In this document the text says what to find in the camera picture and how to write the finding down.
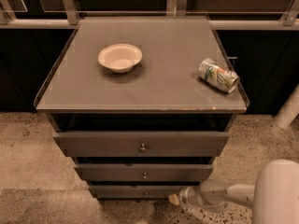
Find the terrazzo floor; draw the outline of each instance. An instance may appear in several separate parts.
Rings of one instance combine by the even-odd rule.
[[[0,223],[251,223],[251,210],[233,203],[212,214],[161,200],[98,202],[52,132],[44,115],[0,113]],[[275,159],[299,162],[299,118],[284,131],[271,116],[239,115],[210,178],[254,184]]]

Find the cabinet top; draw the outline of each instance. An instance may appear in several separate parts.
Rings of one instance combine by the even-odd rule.
[[[126,74],[100,66],[113,44],[141,49]],[[205,17],[85,18],[36,109],[65,113],[242,113],[241,90],[222,93],[197,77],[205,58],[227,67]]]

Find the can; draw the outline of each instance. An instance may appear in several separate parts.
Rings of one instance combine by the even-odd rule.
[[[220,91],[228,93],[235,90],[240,80],[236,72],[219,67],[210,58],[206,58],[200,63],[198,76]]]

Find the drawer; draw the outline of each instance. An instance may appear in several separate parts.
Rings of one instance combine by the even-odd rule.
[[[168,199],[184,186],[89,186],[94,198],[103,199]]]
[[[198,182],[208,179],[213,165],[205,164],[79,164],[82,180],[102,182]]]
[[[228,132],[65,132],[54,140],[67,157],[215,157]]]

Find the white bowl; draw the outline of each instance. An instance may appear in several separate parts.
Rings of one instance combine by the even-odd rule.
[[[139,48],[129,44],[116,44],[102,49],[98,62],[116,73],[128,72],[142,59]]]

